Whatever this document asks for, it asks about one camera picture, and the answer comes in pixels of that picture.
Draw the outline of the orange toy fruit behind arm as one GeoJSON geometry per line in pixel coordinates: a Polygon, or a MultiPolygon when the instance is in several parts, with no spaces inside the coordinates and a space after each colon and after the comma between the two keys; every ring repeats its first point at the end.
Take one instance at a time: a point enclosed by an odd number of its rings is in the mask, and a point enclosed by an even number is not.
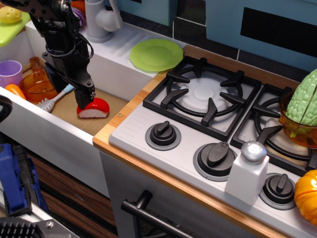
{"type": "Polygon", "coordinates": [[[85,9],[85,1],[84,0],[72,0],[71,6],[77,9],[85,9]]]}

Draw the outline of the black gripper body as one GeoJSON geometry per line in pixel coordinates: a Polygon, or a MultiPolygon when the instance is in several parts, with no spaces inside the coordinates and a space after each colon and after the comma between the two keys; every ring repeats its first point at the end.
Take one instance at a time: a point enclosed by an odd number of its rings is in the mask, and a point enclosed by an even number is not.
{"type": "Polygon", "coordinates": [[[72,38],[67,34],[45,34],[46,51],[42,57],[55,68],[66,84],[77,88],[95,87],[87,67],[94,54],[88,40],[79,34],[72,38]]]}

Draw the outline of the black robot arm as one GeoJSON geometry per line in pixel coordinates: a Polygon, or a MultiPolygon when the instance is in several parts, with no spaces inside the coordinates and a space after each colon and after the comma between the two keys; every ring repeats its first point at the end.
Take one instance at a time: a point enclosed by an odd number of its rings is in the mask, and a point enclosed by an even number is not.
{"type": "Polygon", "coordinates": [[[3,0],[5,6],[26,12],[45,40],[46,74],[57,92],[67,84],[75,88],[75,98],[84,109],[95,97],[95,86],[87,67],[94,55],[89,41],[80,34],[80,19],[68,0],[3,0]]]}

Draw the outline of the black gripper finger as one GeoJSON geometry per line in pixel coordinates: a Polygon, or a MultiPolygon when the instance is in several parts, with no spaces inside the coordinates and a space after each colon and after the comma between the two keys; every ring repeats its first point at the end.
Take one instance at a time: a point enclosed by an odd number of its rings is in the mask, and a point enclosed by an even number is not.
{"type": "Polygon", "coordinates": [[[95,88],[77,88],[74,91],[75,93],[75,99],[77,106],[79,109],[84,109],[86,106],[88,106],[91,102],[93,102],[95,97],[95,88]]]}
{"type": "Polygon", "coordinates": [[[65,82],[62,77],[59,75],[58,71],[53,68],[49,63],[45,64],[46,75],[52,84],[54,90],[60,93],[65,88],[65,82]]]}

